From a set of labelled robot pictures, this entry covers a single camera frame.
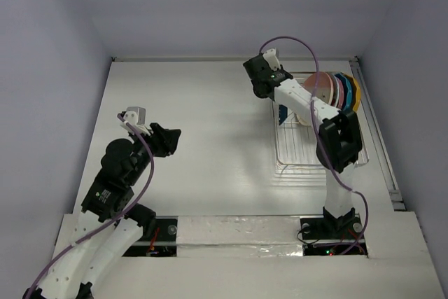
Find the dark blue plate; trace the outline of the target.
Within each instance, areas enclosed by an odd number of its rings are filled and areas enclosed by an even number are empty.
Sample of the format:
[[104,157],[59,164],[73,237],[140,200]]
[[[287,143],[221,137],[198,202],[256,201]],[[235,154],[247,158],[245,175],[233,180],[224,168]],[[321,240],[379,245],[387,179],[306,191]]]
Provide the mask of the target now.
[[288,117],[288,108],[280,104],[278,109],[278,116],[279,125],[282,125]]

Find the pink and cream plate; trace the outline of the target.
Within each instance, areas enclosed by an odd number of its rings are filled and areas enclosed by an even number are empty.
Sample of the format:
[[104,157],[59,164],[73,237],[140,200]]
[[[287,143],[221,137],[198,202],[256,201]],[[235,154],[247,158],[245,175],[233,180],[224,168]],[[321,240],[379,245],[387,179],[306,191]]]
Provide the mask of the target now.
[[[332,104],[334,85],[328,73],[320,72],[318,78],[315,73],[300,74],[299,77],[295,77],[295,80],[310,94],[313,93],[315,83],[317,83],[315,97],[326,104]],[[307,104],[305,113],[296,113],[295,116],[299,124],[309,127],[311,125],[310,103]]]

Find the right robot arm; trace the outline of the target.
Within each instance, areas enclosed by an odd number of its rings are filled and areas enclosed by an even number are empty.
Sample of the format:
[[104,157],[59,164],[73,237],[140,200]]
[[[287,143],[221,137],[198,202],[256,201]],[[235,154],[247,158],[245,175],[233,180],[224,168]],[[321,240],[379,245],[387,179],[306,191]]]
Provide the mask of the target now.
[[337,109],[307,91],[284,70],[274,50],[245,61],[243,68],[256,97],[285,106],[313,127],[316,156],[326,170],[321,227],[327,236],[339,237],[355,219],[350,184],[363,149],[356,112]]

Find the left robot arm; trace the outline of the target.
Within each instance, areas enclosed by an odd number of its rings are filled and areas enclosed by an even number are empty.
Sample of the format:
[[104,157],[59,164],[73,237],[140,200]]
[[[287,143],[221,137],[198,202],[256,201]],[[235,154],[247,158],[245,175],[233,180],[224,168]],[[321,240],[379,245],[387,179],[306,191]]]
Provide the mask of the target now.
[[93,298],[122,255],[139,239],[157,239],[156,213],[132,190],[155,158],[173,155],[181,131],[157,123],[124,122],[129,139],[105,150],[84,200],[71,241],[41,271],[24,298]]

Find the white patterned plate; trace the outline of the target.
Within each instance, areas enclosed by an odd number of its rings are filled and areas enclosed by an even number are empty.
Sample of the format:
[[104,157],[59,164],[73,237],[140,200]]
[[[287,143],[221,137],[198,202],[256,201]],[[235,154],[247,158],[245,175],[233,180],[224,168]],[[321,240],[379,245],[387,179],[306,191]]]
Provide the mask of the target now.
[[338,78],[335,76],[333,72],[330,73],[330,77],[332,78],[333,82],[333,103],[332,105],[336,108],[339,107],[339,99],[340,99],[340,85]]

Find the teal blue plate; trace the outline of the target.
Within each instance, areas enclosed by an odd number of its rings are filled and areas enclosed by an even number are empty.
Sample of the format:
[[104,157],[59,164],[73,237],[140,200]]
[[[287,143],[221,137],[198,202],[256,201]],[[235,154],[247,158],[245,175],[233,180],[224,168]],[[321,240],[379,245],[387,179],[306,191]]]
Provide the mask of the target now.
[[342,110],[352,109],[352,103],[354,101],[354,92],[349,79],[342,73],[337,73],[336,77],[340,79],[342,86],[344,88],[344,101]]

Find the yellow plate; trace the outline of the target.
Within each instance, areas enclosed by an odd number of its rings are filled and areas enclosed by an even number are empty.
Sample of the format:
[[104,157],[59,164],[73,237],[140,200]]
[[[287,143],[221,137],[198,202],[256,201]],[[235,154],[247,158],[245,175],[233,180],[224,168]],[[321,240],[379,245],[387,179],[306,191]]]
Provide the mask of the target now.
[[353,91],[353,99],[351,107],[353,111],[357,112],[361,105],[361,88],[358,81],[353,76],[350,76],[349,80],[351,82]]

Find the silver foil strip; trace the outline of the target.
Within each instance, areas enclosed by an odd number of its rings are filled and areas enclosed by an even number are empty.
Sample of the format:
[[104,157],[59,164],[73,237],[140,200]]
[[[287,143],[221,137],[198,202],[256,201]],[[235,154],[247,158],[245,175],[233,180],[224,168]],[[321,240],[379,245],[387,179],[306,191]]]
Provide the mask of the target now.
[[181,216],[176,255],[180,258],[301,257],[297,216]]

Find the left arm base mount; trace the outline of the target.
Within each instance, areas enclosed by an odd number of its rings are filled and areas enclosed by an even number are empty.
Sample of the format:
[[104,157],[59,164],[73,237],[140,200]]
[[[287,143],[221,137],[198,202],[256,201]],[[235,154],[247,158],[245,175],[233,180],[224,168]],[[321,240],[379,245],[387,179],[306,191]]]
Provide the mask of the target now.
[[149,236],[135,242],[123,257],[176,257],[177,256],[177,217],[156,219],[155,229]]

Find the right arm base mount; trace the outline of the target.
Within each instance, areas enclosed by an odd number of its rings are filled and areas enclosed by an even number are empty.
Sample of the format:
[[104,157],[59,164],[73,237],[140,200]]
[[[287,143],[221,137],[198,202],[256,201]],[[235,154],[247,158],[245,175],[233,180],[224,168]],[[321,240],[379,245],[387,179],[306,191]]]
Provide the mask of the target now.
[[305,217],[300,219],[296,237],[305,256],[367,256],[364,237],[360,237],[362,229],[358,216],[337,232],[326,227],[323,217]]

